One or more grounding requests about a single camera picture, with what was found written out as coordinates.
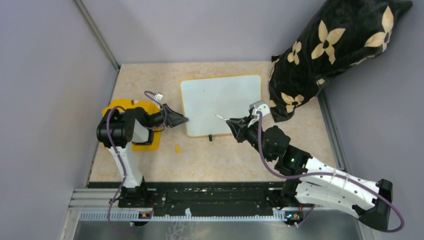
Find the white whiteboard yellow rim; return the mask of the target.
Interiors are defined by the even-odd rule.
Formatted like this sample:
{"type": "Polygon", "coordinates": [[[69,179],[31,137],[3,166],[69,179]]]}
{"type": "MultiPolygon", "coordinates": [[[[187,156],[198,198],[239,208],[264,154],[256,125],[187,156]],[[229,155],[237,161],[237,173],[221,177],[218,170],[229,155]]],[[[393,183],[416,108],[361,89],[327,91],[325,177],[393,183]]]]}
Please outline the white whiteboard yellow rim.
{"type": "Polygon", "coordinates": [[[180,82],[183,114],[189,137],[228,135],[224,118],[249,115],[250,104],[262,99],[262,76],[242,74],[185,79],[180,82]]]}

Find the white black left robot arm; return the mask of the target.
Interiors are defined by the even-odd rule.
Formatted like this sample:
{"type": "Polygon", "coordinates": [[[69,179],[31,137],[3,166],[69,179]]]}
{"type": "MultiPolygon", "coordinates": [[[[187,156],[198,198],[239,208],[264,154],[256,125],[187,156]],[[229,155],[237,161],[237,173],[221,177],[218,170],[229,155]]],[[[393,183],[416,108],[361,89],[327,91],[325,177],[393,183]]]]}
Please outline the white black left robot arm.
{"type": "Polygon", "coordinates": [[[103,110],[102,119],[96,128],[97,140],[111,153],[121,175],[121,183],[113,201],[129,196],[132,203],[144,207],[149,203],[150,193],[144,187],[144,176],[136,169],[133,146],[154,144],[155,134],[163,128],[173,128],[189,119],[169,108],[159,106],[149,113],[141,106],[124,108],[116,105],[103,110]]]}

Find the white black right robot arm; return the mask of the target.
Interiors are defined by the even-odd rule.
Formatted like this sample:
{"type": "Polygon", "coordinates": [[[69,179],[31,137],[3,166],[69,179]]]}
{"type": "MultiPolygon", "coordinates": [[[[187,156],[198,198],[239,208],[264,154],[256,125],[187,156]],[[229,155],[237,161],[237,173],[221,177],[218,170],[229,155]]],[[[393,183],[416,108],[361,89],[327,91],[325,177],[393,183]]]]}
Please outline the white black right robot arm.
{"type": "Polygon", "coordinates": [[[263,157],[276,161],[271,173],[285,179],[281,199],[287,206],[319,205],[338,210],[381,232],[389,229],[393,184],[366,180],[336,169],[290,144],[278,126],[266,130],[251,118],[231,118],[226,124],[237,142],[247,141],[263,157]]]}

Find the white marker pen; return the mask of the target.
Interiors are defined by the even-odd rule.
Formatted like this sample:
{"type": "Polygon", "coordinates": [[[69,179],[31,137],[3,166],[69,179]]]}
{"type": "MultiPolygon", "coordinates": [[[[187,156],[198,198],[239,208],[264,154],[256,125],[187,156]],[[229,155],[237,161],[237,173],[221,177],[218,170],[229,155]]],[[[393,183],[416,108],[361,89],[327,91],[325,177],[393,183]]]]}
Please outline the white marker pen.
{"type": "Polygon", "coordinates": [[[228,118],[225,118],[225,117],[223,117],[221,115],[218,115],[218,114],[215,114],[215,116],[218,117],[219,119],[223,120],[223,121],[228,121],[229,120],[228,118]]]}

